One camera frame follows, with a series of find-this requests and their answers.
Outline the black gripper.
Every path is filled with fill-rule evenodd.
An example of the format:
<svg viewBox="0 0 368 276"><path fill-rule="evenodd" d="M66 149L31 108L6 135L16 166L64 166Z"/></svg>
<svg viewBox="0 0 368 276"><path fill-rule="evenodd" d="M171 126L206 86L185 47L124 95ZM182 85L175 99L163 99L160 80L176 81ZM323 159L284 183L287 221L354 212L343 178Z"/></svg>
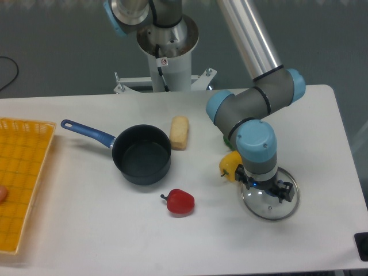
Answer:
<svg viewBox="0 0 368 276"><path fill-rule="evenodd" d="M242 164L238 164L234 172L235 180L245 184L246 189L254 188L267 191L272 196L277 196L279 202L293 200L293 184L278 180L278 167L274 167L271 171L265 174L256 174L244 171Z"/></svg>

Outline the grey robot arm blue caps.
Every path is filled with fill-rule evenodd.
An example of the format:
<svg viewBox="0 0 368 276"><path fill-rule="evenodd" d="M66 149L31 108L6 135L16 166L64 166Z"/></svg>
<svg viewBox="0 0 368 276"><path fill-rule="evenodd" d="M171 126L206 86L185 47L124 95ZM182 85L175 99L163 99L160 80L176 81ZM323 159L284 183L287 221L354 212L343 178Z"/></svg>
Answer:
<svg viewBox="0 0 368 276"><path fill-rule="evenodd" d="M241 156L236 179L281 202L291 201L294 185L277 178L277 140L263 119L299 100L305 81L281 63L253 1L218 5L254 85L240 94L219 91L208 101L206 112ZM103 6L119 36L136 34L155 92L191 89L191 66L184 60L197 45L199 33L184 15L181 1L105 1Z"/></svg>

